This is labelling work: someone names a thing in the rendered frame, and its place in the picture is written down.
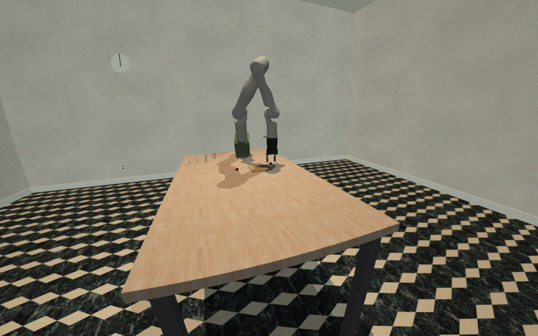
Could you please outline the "tan square mat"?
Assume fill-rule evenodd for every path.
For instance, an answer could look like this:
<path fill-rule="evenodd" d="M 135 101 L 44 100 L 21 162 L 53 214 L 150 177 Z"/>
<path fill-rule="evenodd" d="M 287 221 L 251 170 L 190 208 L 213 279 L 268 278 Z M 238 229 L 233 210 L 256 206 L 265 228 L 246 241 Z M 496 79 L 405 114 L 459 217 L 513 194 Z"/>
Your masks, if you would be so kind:
<path fill-rule="evenodd" d="M 267 165 L 257 165 L 257 166 L 248 166 L 248 168 L 252 171 L 252 172 L 259 172 L 259 171 L 268 171 L 268 170 L 272 170 L 269 166 Z"/>

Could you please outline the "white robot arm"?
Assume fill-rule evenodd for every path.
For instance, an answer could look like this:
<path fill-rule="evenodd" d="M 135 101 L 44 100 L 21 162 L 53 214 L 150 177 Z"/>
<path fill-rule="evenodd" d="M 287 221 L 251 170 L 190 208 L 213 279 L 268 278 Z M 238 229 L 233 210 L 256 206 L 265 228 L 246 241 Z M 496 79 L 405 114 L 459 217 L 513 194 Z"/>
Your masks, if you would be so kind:
<path fill-rule="evenodd" d="M 262 95 L 263 104 L 268 107 L 263 112 L 267 124 L 267 131 L 277 131 L 277 123 L 271 121 L 271 118 L 278 118 L 280 112 L 275 104 L 272 91 L 265 81 L 264 74 L 268 68 L 269 61 L 265 56 L 257 57 L 257 59 L 253 60 L 250 64 L 252 74 L 243 85 L 237 104 L 232 110 L 232 116 L 235 118 L 236 139 L 238 142 L 245 142 L 247 140 L 246 107 L 254 97 L 258 88 Z"/>

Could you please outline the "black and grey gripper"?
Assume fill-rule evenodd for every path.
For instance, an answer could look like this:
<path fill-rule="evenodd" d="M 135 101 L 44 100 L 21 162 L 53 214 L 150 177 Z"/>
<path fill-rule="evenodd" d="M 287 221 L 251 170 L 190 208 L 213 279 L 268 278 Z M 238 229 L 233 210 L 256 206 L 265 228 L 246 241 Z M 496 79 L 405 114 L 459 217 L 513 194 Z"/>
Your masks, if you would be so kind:
<path fill-rule="evenodd" d="M 266 162 L 268 162 L 268 155 L 274 154 L 274 161 L 276 162 L 276 155 L 278 154 L 277 150 L 277 131 L 267 131 L 267 134 L 263 135 L 264 138 L 267 138 L 267 153 L 266 153 Z"/>

